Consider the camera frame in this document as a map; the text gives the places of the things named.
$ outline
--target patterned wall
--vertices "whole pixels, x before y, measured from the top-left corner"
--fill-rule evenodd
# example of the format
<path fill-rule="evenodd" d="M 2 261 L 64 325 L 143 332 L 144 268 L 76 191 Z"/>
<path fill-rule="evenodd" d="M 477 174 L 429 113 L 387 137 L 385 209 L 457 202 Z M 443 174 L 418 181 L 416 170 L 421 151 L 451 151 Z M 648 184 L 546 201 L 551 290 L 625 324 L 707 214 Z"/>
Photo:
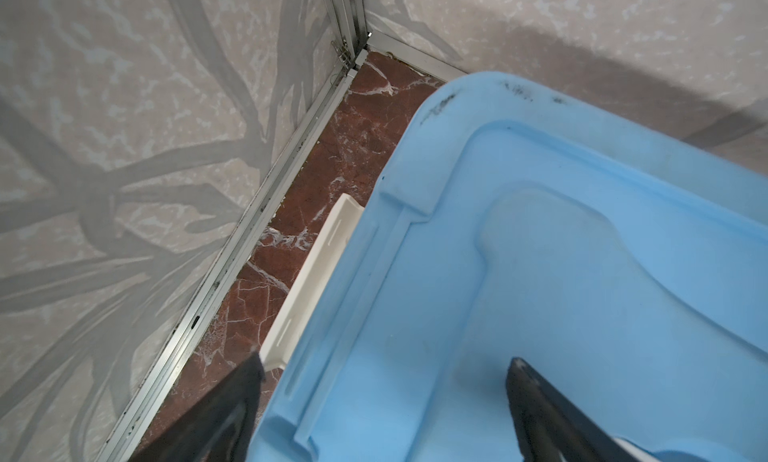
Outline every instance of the patterned wall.
<path fill-rule="evenodd" d="M 330 74 L 322 0 L 0 0 L 0 454 L 92 460 Z"/>
<path fill-rule="evenodd" d="M 768 173 L 768 0 L 363 0 L 467 72 L 566 92 Z"/>

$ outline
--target brown floor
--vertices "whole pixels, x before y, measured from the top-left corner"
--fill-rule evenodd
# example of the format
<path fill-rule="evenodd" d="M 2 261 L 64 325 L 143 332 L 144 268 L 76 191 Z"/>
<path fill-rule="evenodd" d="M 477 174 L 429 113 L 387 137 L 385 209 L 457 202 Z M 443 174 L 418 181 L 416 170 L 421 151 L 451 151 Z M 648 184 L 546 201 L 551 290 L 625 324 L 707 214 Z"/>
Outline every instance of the brown floor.
<path fill-rule="evenodd" d="M 441 84 L 383 54 L 368 55 L 139 448 L 259 350 L 333 204 L 343 193 L 366 204 L 411 117 Z M 258 418 L 281 373 L 267 374 Z"/>

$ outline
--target marble tile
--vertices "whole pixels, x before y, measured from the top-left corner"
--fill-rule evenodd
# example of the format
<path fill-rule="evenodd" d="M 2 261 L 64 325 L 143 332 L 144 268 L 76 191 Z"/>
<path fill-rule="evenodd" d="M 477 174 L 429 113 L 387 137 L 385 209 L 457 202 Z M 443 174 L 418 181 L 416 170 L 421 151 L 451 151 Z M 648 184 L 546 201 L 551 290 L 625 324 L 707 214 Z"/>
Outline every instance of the marble tile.
<path fill-rule="evenodd" d="M 333 204 L 343 193 L 366 204 L 411 117 L 440 85 L 398 60 L 369 54 L 140 447 L 259 350 Z M 268 373 L 258 417 L 281 373 Z"/>

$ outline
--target blue storage bin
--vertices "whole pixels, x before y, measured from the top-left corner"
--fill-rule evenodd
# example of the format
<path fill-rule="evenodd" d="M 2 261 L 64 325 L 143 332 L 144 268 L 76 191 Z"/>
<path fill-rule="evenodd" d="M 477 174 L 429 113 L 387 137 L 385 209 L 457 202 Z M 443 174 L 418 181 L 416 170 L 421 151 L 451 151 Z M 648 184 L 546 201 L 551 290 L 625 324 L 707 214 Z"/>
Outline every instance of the blue storage bin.
<path fill-rule="evenodd" d="M 521 460 L 523 357 L 662 460 L 768 459 L 768 179 L 526 80 L 414 115 L 249 459 Z"/>

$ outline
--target beige wall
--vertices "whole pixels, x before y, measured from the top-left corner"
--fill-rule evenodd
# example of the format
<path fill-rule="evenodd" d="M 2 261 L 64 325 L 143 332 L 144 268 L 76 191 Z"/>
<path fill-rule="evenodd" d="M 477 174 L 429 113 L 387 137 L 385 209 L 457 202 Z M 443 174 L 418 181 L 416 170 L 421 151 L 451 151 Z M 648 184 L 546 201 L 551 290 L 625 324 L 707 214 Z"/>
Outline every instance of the beige wall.
<path fill-rule="evenodd" d="M 91 460 L 330 74 L 322 0 L 0 0 L 0 454 Z"/>
<path fill-rule="evenodd" d="M 768 0 L 364 0 L 368 25 L 768 173 Z"/>

